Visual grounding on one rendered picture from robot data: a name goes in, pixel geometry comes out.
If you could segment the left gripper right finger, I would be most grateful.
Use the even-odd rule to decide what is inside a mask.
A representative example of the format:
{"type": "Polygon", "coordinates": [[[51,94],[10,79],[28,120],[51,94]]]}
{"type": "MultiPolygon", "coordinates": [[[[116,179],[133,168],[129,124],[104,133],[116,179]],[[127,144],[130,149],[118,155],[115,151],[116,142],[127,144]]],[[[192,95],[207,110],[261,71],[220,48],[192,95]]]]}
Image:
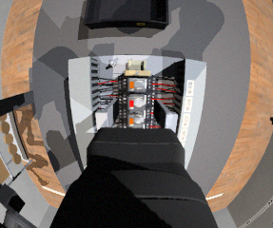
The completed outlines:
{"type": "Polygon", "coordinates": [[[154,100],[153,115],[161,128],[171,129],[175,133],[178,119],[176,112],[170,112],[160,100],[154,100]]]}

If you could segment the grey relay with red button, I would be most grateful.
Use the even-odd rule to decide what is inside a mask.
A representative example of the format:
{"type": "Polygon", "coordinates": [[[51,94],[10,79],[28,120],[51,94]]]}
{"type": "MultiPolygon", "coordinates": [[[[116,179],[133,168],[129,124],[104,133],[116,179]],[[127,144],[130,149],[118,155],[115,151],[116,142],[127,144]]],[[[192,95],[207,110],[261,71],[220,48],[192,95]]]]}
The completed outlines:
{"type": "Polygon", "coordinates": [[[145,94],[129,94],[128,110],[146,110],[145,94]]]}

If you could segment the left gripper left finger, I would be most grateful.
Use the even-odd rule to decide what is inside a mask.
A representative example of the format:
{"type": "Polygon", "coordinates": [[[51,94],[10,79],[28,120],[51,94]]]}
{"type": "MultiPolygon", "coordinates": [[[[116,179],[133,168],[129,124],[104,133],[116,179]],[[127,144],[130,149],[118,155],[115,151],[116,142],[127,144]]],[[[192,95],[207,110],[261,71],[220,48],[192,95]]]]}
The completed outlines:
{"type": "Polygon", "coordinates": [[[113,99],[103,110],[95,112],[97,131],[102,127],[112,127],[119,115],[119,99],[113,99]]]}

